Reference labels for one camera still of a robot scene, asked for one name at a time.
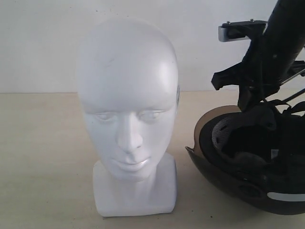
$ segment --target mannequin face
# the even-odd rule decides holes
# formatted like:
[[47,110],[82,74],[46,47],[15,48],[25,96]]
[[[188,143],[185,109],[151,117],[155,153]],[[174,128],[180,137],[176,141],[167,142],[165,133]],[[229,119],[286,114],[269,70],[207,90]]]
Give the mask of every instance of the mannequin face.
[[115,178],[137,182],[156,169],[171,140],[178,71],[172,46],[159,31],[124,23],[105,26],[108,38],[100,28],[85,42],[78,92],[101,162]]

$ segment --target mannequin ear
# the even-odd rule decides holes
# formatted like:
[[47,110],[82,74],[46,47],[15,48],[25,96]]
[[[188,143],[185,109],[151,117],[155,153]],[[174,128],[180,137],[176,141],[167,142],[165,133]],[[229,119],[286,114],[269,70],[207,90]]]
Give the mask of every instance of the mannequin ear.
[[178,106],[180,100],[180,85],[177,86],[177,94],[176,94],[176,114],[178,113]]

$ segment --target reflective strip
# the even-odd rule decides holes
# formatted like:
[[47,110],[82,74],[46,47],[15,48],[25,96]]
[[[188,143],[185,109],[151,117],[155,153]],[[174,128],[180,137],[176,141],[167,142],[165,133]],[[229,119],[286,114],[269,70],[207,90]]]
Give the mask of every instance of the reflective strip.
[[305,201],[305,194],[285,194],[285,193],[268,192],[267,196],[271,199],[287,201],[287,202]]

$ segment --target mannequin lips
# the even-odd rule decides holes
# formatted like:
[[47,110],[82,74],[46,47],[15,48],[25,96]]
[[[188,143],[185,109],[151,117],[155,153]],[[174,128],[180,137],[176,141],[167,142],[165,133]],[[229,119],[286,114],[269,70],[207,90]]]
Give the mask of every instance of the mannequin lips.
[[148,162],[149,158],[136,164],[128,164],[120,161],[113,160],[113,162],[122,170],[128,171],[128,172],[136,172],[143,168]]

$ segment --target beige tabletop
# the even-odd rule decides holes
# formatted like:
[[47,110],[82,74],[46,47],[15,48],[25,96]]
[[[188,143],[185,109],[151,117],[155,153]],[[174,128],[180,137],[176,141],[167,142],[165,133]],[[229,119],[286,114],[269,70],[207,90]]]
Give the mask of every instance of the beige tabletop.
[[[283,90],[278,98],[293,91]],[[98,160],[76,94],[0,94],[0,229],[301,229],[305,214],[259,211],[210,185],[185,146],[207,111],[236,104],[236,91],[183,92],[168,152],[176,159],[172,214],[105,218],[95,208]]]

